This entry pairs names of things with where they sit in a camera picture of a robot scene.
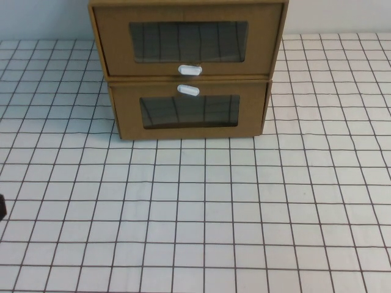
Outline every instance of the drawer pull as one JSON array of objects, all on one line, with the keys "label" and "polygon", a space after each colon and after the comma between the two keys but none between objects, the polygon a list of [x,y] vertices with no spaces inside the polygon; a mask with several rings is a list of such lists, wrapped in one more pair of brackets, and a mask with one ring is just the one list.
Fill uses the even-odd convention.
[{"label": "drawer pull", "polygon": [[202,72],[201,66],[180,65],[178,71],[182,75],[198,76]]},{"label": "drawer pull", "polygon": [[197,87],[191,87],[190,85],[180,84],[177,89],[178,92],[189,96],[198,96],[200,94],[200,90]]}]

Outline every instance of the clear plastic window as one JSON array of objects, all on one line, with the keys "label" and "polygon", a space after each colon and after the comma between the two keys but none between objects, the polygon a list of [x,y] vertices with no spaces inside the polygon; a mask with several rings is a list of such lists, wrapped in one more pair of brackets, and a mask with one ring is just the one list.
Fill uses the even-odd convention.
[{"label": "clear plastic window", "polygon": [[246,21],[130,23],[137,63],[243,62]]},{"label": "clear plastic window", "polygon": [[239,119],[238,95],[140,98],[145,129],[233,127]]}]

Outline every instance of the cardboard drawer unit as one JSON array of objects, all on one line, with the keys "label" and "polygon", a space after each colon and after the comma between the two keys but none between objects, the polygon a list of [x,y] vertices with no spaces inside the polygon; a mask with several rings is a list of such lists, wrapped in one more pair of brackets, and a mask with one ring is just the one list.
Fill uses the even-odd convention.
[{"label": "cardboard drawer unit", "polygon": [[90,0],[123,139],[261,134],[288,0]]}]

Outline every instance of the white grid surface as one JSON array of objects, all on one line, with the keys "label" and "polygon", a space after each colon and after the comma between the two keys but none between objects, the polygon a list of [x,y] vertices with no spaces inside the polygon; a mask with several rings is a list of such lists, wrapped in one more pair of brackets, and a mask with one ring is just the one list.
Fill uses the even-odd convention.
[{"label": "white grid surface", "polygon": [[93,41],[0,42],[0,292],[391,292],[390,60],[286,35],[262,136],[130,142]]}]

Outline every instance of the drawer front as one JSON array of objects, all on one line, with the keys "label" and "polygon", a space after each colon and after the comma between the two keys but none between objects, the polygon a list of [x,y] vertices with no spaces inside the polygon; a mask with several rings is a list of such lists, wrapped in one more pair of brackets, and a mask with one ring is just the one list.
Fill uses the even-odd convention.
[{"label": "drawer front", "polygon": [[270,76],[285,4],[92,7],[107,77]]},{"label": "drawer front", "polygon": [[[197,96],[187,95],[188,87]],[[265,81],[110,84],[123,139],[250,137],[261,134]]]}]

